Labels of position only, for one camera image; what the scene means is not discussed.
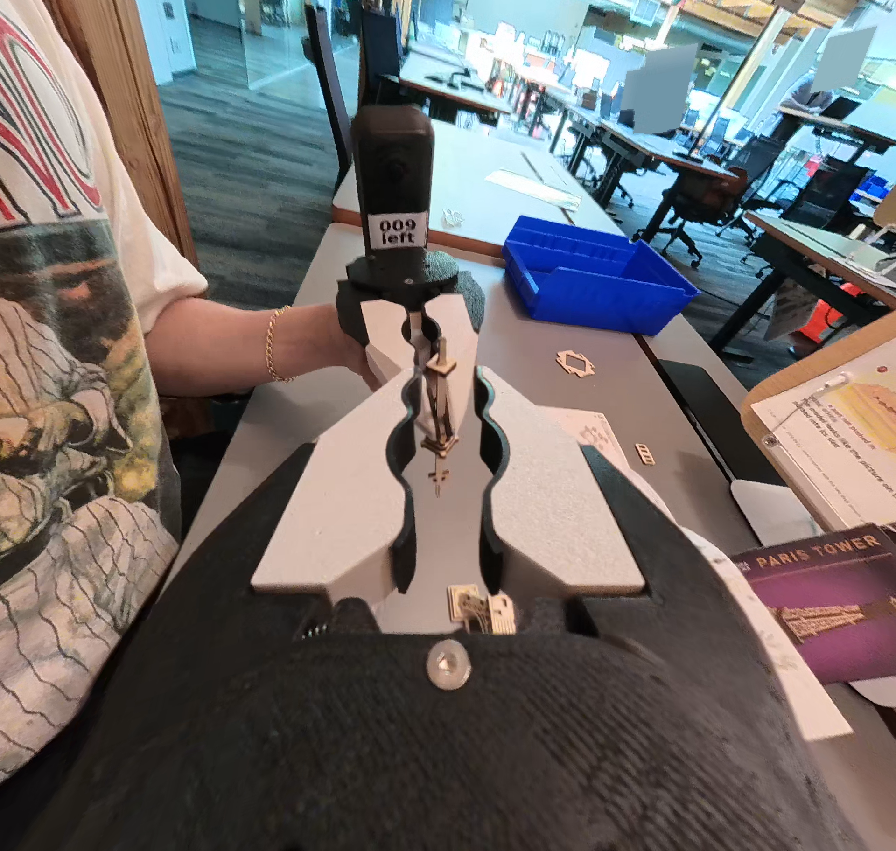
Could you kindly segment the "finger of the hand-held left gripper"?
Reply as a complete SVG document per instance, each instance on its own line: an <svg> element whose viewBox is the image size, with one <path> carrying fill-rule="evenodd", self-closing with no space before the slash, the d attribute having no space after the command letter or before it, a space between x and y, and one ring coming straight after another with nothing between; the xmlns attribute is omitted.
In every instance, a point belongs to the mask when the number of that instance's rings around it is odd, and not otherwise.
<svg viewBox="0 0 896 851"><path fill-rule="evenodd" d="M401 305L386 300L369 300L361 304L368 341L364 352L373 378L368 385L378 390L397 375L411 370L420 387L422 374L417 364L417 351L404 337L403 329L409 314Z"/></svg>
<svg viewBox="0 0 896 851"><path fill-rule="evenodd" d="M454 362L451 372L439 380L445 390L448 425L457 437L473 393L478 334L461 293L442 294L427 302L426 317L438 329L436 342L445 342L447 361Z"/></svg>

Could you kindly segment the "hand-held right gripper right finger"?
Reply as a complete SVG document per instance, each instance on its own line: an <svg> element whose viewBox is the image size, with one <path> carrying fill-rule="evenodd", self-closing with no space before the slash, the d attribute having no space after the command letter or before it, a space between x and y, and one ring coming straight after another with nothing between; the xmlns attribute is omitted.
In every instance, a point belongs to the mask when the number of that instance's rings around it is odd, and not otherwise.
<svg viewBox="0 0 896 851"><path fill-rule="evenodd" d="M645 587L591 467L609 463L486 366L474 377L483 493L479 566L516 603L632 596Z"/></svg>

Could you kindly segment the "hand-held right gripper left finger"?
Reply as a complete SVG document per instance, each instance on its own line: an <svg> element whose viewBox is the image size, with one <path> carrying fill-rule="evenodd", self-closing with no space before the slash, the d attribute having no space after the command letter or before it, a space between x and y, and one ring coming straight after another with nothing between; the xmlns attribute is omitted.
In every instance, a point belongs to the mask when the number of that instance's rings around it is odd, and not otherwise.
<svg viewBox="0 0 896 851"><path fill-rule="evenodd" d="M258 592L383 602L396 588L391 547L405 526L406 490L387 461L396 429L416 419L409 367L318 439L251 578Z"/></svg>

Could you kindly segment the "thin wooden spire piece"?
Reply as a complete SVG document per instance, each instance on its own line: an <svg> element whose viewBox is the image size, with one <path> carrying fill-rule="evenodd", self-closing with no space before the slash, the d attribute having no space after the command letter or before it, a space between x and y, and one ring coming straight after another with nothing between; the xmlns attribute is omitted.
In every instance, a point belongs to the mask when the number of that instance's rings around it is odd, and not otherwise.
<svg viewBox="0 0 896 851"><path fill-rule="evenodd" d="M447 457L458 442L449 383L456 365L456 360L449 355L446 337L440 335L434 342L430 358L423 364L432 426L423 429L424 437L420 442L423 449L434 454L434 468L428 478L433 483L436 499L441 497L442 487L450 476Z"/></svg>

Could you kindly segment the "person's left forearm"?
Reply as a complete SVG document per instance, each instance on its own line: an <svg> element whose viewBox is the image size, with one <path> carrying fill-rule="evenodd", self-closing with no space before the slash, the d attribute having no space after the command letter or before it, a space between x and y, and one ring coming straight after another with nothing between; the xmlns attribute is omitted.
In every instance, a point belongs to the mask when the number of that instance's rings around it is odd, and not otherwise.
<svg viewBox="0 0 896 851"><path fill-rule="evenodd" d="M248 311L187 297L168 305L144 338L157 391L207 398L343 367L334 305Z"/></svg>

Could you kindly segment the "white desk with wooden edge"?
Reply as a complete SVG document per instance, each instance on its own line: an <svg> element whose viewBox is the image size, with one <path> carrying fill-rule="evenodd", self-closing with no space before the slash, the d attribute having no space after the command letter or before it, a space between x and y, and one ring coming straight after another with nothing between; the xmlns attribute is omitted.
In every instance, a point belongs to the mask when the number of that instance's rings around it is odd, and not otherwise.
<svg viewBox="0 0 896 851"><path fill-rule="evenodd" d="M581 195L581 205L570 213L485 181L489 173L502 168ZM463 225L446 229L443 209L461 212ZM501 259L504 241L521 216L621 235L616 223L546 149L436 121L428 246Z"/></svg>

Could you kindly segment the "person's left hand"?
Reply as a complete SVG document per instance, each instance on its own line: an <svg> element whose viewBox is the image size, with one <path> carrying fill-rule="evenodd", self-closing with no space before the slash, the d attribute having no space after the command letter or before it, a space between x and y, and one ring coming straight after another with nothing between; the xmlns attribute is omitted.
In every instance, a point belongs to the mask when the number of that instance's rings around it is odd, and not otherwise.
<svg viewBox="0 0 896 851"><path fill-rule="evenodd" d="M377 391L380 388L382 382L375 376L367 359L366 350L361 344L344 331L339 330L335 347L340 365L359 377L371 391Z"/></svg>

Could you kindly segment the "folded paper instruction sheet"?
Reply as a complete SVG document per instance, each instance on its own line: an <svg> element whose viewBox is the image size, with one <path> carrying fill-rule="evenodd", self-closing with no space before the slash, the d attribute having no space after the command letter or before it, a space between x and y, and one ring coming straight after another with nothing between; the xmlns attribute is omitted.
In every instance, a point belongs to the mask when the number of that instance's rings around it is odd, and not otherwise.
<svg viewBox="0 0 896 851"><path fill-rule="evenodd" d="M542 411L554 419L576 442L600 452L614 467L620 469L633 486L637 487L657 509L667 517L671 517L670 509L656 491L629 467L623 448L616 440L609 421L603 414L550 407L543 407ZM722 579L755 631L804 739L808 743L820 743L853 734L852 727L839 708L818 679L812 675L783 629L761 606L760 599L748 586L731 559L717 546L695 532L689 529L684 529L684 532Z"/></svg>

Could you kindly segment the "wooden tower base model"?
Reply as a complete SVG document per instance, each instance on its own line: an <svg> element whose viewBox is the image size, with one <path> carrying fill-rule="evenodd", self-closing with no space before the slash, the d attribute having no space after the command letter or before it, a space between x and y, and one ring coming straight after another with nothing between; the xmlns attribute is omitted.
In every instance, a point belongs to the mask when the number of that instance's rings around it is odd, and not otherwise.
<svg viewBox="0 0 896 851"><path fill-rule="evenodd" d="M476 584L450 585L446 592L450 622L462 626L467 633L517 633L516 609L505 593L481 596Z"/></svg>

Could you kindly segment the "long white paper strip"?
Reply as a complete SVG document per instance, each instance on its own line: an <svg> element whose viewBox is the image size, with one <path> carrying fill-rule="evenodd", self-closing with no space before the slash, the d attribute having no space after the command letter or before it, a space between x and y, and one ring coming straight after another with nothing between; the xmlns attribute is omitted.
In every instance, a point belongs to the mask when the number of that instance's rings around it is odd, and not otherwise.
<svg viewBox="0 0 896 851"><path fill-rule="evenodd" d="M573 194L563 188L547 185L535 178L529 178L526 175L518 174L508 169L502 168L492 171L486 176L485 181L559 209L567 210L570 213L575 213L581 205L581 195Z"/></svg>

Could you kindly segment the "large blue storage bin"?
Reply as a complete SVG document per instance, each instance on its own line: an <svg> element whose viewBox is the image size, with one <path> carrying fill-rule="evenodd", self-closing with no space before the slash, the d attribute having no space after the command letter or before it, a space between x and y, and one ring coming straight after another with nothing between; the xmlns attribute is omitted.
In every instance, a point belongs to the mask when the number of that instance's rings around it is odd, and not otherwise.
<svg viewBox="0 0 896 851"><path fill-rule="evenodd" d="M521 216L505 273L538 321L655 336L700 289L642 241Z"/></svg>

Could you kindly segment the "black flat pad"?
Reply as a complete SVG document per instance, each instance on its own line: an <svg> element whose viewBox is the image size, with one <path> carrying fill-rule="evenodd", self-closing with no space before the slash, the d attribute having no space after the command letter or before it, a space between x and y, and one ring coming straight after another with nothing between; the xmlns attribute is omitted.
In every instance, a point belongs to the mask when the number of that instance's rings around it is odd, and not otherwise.
<svg viewBox="0 0 896 851"><path fill-rule="evenodd" d="M784 487L785 481L743 427L741 416L699 365L660 359L658 374L729 483Z"/></svg>

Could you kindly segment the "white flat board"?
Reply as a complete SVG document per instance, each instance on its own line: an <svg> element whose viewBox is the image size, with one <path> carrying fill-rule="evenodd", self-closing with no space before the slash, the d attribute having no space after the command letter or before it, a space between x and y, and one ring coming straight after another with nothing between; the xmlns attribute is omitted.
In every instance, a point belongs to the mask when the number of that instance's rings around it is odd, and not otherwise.
<svg viewBox="0 0 896 851"><path fill-rule="evenodd" d="M760 546L820 537L825 532L790 487L736 479L730 492Z"/></svg>

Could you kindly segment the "purple puzzle box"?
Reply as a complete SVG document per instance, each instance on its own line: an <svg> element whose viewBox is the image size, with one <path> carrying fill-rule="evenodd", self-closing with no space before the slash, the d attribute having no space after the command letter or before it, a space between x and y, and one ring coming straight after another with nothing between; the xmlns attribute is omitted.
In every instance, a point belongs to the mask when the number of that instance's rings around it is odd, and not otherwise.
<svg viewBox="0 0 896 851"><path fill-rule="evenodd" d="M895 541L866 524L733 557L821 684L895 676Z"/></svg>

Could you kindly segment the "instruction poster board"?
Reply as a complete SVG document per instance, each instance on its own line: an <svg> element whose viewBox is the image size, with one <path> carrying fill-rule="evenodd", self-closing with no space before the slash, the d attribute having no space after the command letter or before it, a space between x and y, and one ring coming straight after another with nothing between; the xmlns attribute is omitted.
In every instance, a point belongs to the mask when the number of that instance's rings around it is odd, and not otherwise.
<svg viewBox="0 0 896 851"><path fill-rule="evenodd" d="M761 382L740 412L825 531L894 524L894 313Z"/></svg>

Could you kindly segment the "wooden pillar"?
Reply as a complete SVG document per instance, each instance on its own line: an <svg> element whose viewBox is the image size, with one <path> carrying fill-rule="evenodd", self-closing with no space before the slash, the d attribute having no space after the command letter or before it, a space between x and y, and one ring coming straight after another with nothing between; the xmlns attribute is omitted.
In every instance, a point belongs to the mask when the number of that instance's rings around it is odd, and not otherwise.
<svg viewBox="0 0 896 851"><path fill-rule="evenodd" d="M143 207L199 267L137 1L42 1L103 106Z"/></svg>

